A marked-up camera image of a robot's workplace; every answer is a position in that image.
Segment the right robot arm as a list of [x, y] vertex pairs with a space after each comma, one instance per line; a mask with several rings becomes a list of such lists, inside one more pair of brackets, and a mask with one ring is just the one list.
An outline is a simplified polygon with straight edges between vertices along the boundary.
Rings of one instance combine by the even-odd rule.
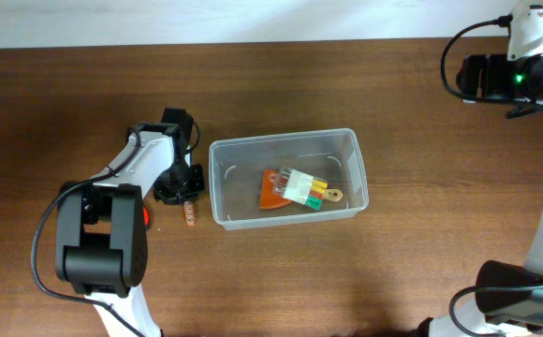
[[[508, 119], [543, 113], [543, 4], [519, 1], [505, 16], [472, 27], [508, 31], [501, 54], [472, 54], [456, 82], [440, 73], [446, 91], [465, 103], [503, 105]], [[536, 234], [520, 266], [489, 260], [476, 282], [458, 291], [445, 315], [425, 319], [417, 336], [543, 336], [543, 208]]]

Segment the clear plastic container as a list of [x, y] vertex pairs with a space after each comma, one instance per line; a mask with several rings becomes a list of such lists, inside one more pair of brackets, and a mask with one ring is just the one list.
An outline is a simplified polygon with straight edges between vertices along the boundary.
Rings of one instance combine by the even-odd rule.
[[349, 218], [369, 204], [349, 128], [218, 140], [209, 182], [213, 218], [226, 230]]

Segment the orange bit holder strip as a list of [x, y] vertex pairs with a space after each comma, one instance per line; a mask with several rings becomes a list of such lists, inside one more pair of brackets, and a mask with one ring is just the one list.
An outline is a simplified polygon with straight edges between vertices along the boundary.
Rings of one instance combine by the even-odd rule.
[[183, 203], [183, 212], [186, 224], [192, 227], [195, 224], [195, 211], [192, 201], [187, 200]]

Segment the orange scraper wooden handle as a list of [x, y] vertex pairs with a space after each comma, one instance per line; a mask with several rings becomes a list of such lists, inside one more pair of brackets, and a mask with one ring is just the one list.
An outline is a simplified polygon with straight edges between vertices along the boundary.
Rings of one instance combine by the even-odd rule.
[[[276, 196], [272, 192], [272, 182], [271, 176], [273, 173], [277, 173], [280, 169], [266, 169], [263, 173], [260, 197], [259, 197], [259, 208], [261, 210], [274, 210], [287, 206], [291, 202], [287, 199]], [[324, 193], [324, 201], [338, 202], [344, 197], [344, 194], [339, 189], [329, 188]]]

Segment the red handled pliers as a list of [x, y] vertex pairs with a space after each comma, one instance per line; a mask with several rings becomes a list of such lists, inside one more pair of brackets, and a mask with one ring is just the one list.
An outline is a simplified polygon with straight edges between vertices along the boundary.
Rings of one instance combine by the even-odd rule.
[[149, 230], [151, 228], [151, 215], [150, 215], [150, 212], [148, 210], [148, 208], [146, 206], [143, 206], [143, 220], [144, 220], [144, 225], [145, 225], [145, 228], [147, 230]]

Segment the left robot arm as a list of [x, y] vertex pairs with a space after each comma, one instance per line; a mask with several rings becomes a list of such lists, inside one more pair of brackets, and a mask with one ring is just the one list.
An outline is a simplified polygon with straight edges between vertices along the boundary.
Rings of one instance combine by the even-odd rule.
[[205, 189], [192, 161], [200, 130], [184, 109], [132, 127], [123, 150], [86, 183], [66, 183], [56, 202], [55, 271], [94, 306], [111, 336], [160, 336], [141, 286], [148, 260], [147, 194], [184, 205]]

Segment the pack of coloured markers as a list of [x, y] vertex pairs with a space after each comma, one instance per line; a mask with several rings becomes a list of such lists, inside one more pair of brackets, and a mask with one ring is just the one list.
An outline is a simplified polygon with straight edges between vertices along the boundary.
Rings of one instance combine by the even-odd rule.
[[281, 198], [296, 202], [313, 210], [322, 207], [328, 182], [311, 174], [281, 167], [271, 175], [272, 192]]

